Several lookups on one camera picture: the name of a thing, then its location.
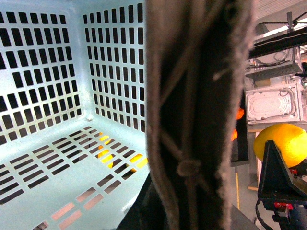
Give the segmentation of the left gripper felt left finger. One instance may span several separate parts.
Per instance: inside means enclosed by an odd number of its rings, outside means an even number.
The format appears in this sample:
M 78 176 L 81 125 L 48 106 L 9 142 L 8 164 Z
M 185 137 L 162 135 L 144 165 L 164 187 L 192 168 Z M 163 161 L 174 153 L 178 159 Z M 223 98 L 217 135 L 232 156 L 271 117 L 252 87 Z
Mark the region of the left gripper felt left finger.
M 146 230 L 227 230 L 252 0 L 146 2 Z

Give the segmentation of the black triangular left gripper right finger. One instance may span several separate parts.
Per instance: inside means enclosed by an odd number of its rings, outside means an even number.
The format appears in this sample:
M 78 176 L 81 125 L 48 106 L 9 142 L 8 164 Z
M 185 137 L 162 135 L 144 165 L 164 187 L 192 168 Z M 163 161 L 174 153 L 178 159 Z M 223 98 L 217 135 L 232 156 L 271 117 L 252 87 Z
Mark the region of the black triangular left gripper right finger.
M 265 144 L 258 199 L 265 208 L 307 206 L 307 160 L 289 168 L 275 142 Z

